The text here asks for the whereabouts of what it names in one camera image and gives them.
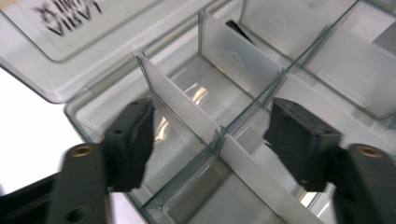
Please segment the white table cover sheet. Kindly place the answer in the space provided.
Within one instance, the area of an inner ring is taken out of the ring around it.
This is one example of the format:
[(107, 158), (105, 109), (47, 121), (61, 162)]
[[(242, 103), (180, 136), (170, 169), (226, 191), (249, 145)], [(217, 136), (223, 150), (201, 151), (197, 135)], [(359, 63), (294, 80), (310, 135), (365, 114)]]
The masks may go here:
[(64, 152), (82, 142), (62, 105), (0, 68), (0, 195), (56, 173)]

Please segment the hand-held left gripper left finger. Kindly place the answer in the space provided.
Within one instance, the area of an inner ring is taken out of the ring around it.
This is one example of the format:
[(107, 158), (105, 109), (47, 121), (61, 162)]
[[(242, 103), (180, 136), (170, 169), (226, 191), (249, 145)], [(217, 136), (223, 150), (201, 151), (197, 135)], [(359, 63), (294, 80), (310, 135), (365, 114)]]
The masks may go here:
[(150, 98), (129, 103), (107, 127), (105, 149), (109, 186), (115, 192), (138, 189), (154, 145), (155, 107)]

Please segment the small black rectangular block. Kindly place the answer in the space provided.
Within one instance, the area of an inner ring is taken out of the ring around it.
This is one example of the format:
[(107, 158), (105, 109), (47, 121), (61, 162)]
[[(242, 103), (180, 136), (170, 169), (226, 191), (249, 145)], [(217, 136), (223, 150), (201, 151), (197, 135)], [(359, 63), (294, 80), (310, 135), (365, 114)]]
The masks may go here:
[(240, 34), (242, 37), (244, 37), (248, 42), (252, 42), (252, 40), (243, 32), (243, 30), (238, 26), (238, 24), (235, 21), (229, 20), (229, 21), (226, 21), (225, 24), (228, 27), (230, 27), (232, 30), (234, 30), (238, 34)]

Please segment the transparent grey compartment storage box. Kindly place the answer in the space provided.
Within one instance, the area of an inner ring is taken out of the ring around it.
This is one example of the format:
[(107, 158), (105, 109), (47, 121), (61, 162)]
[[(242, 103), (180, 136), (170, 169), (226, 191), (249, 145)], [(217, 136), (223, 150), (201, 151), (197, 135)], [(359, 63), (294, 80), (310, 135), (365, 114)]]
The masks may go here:
[[(396, 224), (396, 0), (0, 0), (0, 68), (83, 140), (0, 224)], [(153, 150), (115, 192), (104, 134), (143, 98)], [(275, 98), (342, 134), (322, 192), (263, 139)]]

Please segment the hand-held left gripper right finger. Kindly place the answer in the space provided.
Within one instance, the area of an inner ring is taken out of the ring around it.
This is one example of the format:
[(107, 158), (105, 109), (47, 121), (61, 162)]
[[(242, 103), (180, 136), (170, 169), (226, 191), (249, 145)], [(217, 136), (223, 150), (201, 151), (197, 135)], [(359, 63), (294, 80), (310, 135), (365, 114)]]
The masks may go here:
[(263, 135), (267, 146), (308, 192), (326, 189), (330, 151), (341, 138), (342, 134), (324, 120), (283, 98), (274, 99), (270, 124)]

